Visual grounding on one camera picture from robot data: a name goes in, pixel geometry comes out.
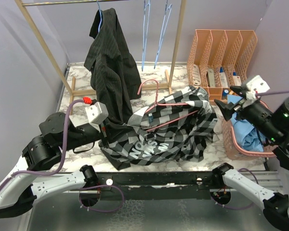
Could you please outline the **grey plaid shirt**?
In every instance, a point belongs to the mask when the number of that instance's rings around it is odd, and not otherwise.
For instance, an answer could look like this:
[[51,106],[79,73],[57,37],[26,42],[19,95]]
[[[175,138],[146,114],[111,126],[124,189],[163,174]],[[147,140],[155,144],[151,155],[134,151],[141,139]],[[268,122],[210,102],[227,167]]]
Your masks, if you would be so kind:
[[99,147],[117,170],[168,160],[203,159],[207,142],[213,140],[213,130],[218,121],[209,95],[203,88],[193,86],[173,94],[177,102],[189,103],[191,107],[183,112],[179,110],[180,113],[175,113],[173,108],[171,119],[194,110],[198,112],[151,132],[145,131],[149,123],[144,112],[152,104],[134,112],[127,123],[113,122],[117,131],[116,141],[99,144]]

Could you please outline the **light blue shirt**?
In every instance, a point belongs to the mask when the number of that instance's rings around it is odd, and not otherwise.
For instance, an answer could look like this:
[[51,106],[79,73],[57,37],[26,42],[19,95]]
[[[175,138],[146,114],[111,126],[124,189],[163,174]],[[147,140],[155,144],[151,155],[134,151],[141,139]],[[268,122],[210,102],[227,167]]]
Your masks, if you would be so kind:
[[236,113],[230,119],[237,144],[246,151],[263,152],[265,136],[247,120],[237,120]]

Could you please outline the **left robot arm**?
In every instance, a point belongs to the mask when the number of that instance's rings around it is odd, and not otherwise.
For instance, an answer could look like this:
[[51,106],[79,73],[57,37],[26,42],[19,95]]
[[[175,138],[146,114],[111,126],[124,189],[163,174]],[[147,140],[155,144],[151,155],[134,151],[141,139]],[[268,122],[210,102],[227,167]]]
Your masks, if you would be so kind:
[[54,113],[39,128],[41,135],[24,148],[17,164],[0,183],[0,218],[20,216],[41,201],[65,191],[91,190],[100,185],[100,178],[90,165],[50,181],[35,182],[35,179],[57,174],[50,169],[64,162],[64,151],[96,141],[102,144],[113,141],[117,135],[113,121],[106,119],[99,128],[89,123],[76,127],[65,113]]

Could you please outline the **pink wire hanger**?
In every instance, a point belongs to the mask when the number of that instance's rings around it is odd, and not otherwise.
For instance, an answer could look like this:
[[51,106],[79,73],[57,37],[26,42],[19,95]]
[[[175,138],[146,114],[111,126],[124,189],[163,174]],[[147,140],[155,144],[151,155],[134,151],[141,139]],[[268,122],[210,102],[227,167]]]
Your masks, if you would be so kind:
[[154,81],[156,83],[156,94],[155,94],[155,100],[154,103],[147,108],[147,110],[144,112],[144,115],[147,115],[149,127],[145,128],[145,131],[151,132],[156,129],[165,127],[166,125],[169,125],[171,123],[177,122],[183,118],[186,118],[188,116],[194,115],[198,112],[198,110],[194,110],[191,112],[187,112],[184,115],[177,116],[176,118],[170,118],[170,116],[173,114],[173,108],[175,113],[180,113],[179,110],[188,109],[191,107],[189,103],[176,101],[176,95],[171,93],[170,95],[163,98],[163,102],[158,99],[158,90],[160,83],[155,79],[148,79],[145,80],[139,87],[137,94],[139,95],[141,90],[147,86],[145,84],[146,82]]

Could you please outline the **blue wire hanger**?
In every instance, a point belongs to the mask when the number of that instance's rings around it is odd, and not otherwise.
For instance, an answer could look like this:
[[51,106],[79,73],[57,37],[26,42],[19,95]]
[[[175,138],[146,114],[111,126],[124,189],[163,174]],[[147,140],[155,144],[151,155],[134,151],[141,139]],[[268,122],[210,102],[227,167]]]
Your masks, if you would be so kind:
[[142,49],[142,71],[145,66],[145,55],[146,55],[146,46],[147,46],[147,35],[149,27],[149,17],[150,17],[150,7],[151,0],[144,0],[144,17],[143,17],[143,49]]
[[165,12],[164,12],[164,17],[163,17],[163,22],[162,22],[162,27],[161,27],[160,37],[159,37],[158,50],[157,50],[157,54],[156,54],[156,58],[155,58],[155,62],[154,62],[154,68],[156,68],[156,66],[158,64],[158,60],[159,60],[165,32],[166,32],[166,29],[168,26],[169,18],[171,15],[171,11],[172,11],[172,4],[168,4],[168,0],[166,0]]

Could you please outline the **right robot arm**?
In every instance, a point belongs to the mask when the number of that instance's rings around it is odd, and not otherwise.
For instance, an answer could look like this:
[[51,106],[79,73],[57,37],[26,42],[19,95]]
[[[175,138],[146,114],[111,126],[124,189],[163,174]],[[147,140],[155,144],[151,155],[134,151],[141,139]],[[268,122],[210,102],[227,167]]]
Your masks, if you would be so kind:
[[284,170],[288,182],[288,193],[281,194],[268,190],[244,177],[228,163],[212,171],[211,182],[216,188],[228,186],[251,200],[260,208],[267,221],[280,231],[289,231],[289,97],[275,112],[270,111],[260,98],[270,95],[268,87],[250,88],[231,86],[230,89],[241,99],[236,103],[215,100],[226,121],[235,114],[237,119],[251,123],[272,146],[272,153]]

